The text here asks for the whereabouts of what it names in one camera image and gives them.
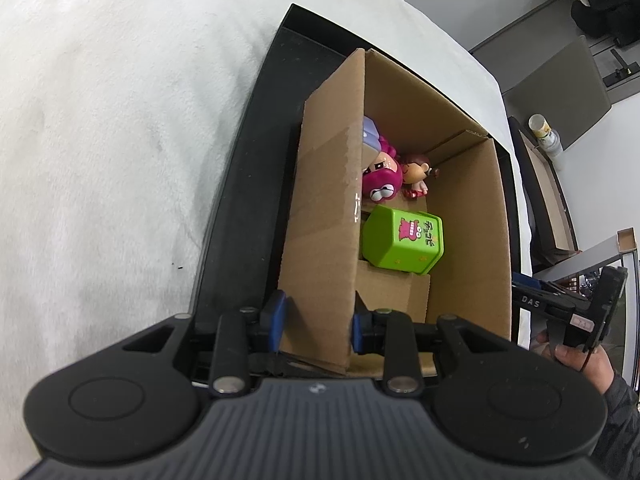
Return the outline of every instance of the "green toy container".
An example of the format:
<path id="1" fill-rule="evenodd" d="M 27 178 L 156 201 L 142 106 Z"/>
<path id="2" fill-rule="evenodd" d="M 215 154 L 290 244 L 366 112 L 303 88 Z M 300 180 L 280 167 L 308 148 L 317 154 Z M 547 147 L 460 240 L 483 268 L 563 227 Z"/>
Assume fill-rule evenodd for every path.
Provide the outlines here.
<path id="1" fill-rule="evenodd" d="M 376 267 L 426 274 L 444 253 L 442 220 L 376 206 L 362 228 L 362 256 Z"/>

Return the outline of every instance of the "dark sleeve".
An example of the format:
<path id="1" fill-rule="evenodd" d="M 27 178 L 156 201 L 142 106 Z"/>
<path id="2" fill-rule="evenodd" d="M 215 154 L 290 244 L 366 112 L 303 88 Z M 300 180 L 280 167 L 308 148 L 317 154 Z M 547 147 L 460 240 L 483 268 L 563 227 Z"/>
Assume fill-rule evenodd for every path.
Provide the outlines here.
<path id="1" fill-rule="evenodd" d="M 616 374 L 604 399 L 607 421 L 591 458 L 613 480 L 640 479 L 638 396 Z"/>

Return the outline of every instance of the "white fabric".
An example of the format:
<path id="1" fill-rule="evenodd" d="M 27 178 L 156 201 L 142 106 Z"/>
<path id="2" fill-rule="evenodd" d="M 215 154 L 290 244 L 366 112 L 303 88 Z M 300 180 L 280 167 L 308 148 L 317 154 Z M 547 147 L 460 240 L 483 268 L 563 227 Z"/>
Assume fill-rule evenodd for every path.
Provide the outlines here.
<path id="1" fill-rule="evenodd" d="M 37 458 L 21 413 L 37 380 L 188 308 L 292 2 L 412 67 L 513 152 L 494 79 L 403 0 L 0 0 L 0 478 Z"/>

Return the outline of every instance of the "cardboard tray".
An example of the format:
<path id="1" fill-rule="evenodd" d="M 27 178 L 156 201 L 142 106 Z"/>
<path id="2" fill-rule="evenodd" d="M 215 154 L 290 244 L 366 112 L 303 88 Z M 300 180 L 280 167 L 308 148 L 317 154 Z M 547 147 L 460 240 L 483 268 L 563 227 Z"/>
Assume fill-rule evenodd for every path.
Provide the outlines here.
<path id="1" fill-rule="evenodd" d="M 220 312 L 261 305 L 276 289 L 305 100 L 358 48 L 374 48 L 418 76 L 335 23 L 297 5 L 289 8 L 256 79 L 222 192 L 212 206 L 191 299 L 196 330 L 214 332 Z M 520 231 L 513 173 L 508 152 L 497 143 L 496 149 L 511 268 L 518 271 Z M 256 183 L 260 193 L 254 191 Z M 513 318 L 512 339 L 517 340 L 517 312 Z"/>

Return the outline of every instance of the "gray ribbed surface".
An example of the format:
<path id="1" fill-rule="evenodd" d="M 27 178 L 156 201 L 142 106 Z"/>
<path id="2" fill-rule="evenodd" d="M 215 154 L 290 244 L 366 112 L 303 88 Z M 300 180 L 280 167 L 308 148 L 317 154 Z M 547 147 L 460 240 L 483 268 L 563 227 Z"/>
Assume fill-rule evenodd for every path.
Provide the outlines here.
<path id="1" fill-rule="evenodd" d="M 370 380 L 265 380 L 213 404 L 200 426 L 156 458 L 111 469 L 45 460 L 28 480 L 605 479 L 587 460 L 527 469 L 454 446 L 413 400 Z"/>

